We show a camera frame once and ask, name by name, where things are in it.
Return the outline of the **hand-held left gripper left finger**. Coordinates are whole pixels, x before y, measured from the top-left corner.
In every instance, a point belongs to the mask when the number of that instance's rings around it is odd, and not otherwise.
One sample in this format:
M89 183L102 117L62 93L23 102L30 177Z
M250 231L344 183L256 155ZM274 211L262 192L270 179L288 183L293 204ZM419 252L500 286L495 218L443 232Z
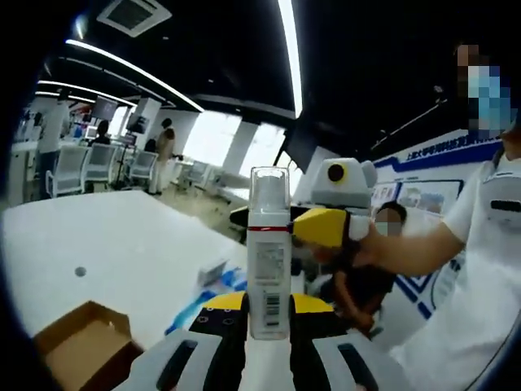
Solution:
M190 328L170 332L138 360L139 390L237 390L245 367L249 304L220 295Z

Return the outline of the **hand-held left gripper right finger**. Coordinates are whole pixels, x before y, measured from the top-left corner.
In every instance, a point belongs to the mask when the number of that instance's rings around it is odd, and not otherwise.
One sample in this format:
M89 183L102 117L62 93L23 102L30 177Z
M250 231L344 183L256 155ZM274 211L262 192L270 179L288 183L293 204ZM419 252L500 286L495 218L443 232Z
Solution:
M324 301L291 296L290 369L297 390L402 390L403 370Z

